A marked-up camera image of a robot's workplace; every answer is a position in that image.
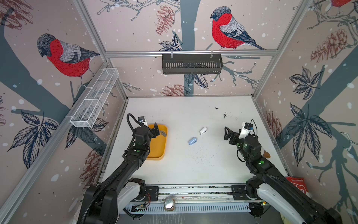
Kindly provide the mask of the yellow plastic tray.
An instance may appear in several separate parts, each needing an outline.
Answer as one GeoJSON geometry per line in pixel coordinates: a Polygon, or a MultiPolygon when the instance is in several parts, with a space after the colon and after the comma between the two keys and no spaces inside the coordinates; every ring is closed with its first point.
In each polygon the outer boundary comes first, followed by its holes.
{"type": "MultiPolygon", "coordinates": [[[[168,133],[168,128],[165,125],[158,124],[159,131],[164,131],[168,133]]],[[[153,138],[150,143],[150,153],[147,157],[148,160],[161,160],[166,151],[167,137],[162,136],[161,134],[156,138],[153,138]]]]}

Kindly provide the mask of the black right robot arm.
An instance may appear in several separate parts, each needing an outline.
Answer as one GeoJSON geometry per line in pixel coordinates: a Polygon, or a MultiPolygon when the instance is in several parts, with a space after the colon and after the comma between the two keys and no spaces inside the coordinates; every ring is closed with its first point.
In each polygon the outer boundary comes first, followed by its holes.
{"type": "Polygon", "coordinates": [[[293,224],[341,224],[341,215],[326,209],[294,186],[275,165],[261,154],[262,146],[256,135],[240,137],[242,130],[224,128],[224,139],[237,147],[237,156],[253,177],[246,182],[246,195],[268,202],[293,224]]]}

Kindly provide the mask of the staple strips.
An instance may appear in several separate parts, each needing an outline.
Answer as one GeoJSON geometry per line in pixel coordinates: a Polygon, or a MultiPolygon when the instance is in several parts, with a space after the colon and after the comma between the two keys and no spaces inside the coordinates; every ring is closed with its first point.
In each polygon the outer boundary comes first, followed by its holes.
{"type": "Polygon", "coordinates": [[[166,132],[164,132],[164,131],[160,131],[160,134],[161,134],[162,136],[164,136],[164,137],[167,136],[166,132]]]}

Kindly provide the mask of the white mini stapler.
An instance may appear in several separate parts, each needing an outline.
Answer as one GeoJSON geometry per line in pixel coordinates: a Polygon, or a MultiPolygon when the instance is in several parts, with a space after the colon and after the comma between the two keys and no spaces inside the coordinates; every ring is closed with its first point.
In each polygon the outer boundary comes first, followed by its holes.
{"type": "Polygon", "coordinates": [[[208,129],[206,127],[203,127],[200,131],[199,134],[202,135],[204,134],[208,129]]]}

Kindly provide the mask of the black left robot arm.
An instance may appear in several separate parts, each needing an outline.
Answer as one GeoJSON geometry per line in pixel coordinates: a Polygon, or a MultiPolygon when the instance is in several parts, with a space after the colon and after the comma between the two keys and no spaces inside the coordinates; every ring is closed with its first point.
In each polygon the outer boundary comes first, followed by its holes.
{"type": "Polygon", "coordinates": [[[114,224],[129,202],[145,197],[145,181],[132,175],[146,161],[151,140],[159,136],[160,131],[157,124],[150,128],[142,120],[135,122],[139,125],[137,128],[128,124],[132,139],[122,155],[123,162],[107,179],[86,190],[77,221],[79,224],[114,224]]]}

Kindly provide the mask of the blue mini stapler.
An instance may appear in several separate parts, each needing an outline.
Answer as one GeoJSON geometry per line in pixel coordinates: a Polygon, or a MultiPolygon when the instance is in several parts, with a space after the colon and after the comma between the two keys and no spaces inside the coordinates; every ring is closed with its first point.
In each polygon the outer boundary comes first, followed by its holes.
{"type": "Polygon", "coordinates": [[[189,142],[188,142],[188,144],[189,144],[189,146],[191,146],[191,145],[193,145],[194,143],[196,143],[197,142],[197,138],[196,137],[193,137],[189,142]]]}

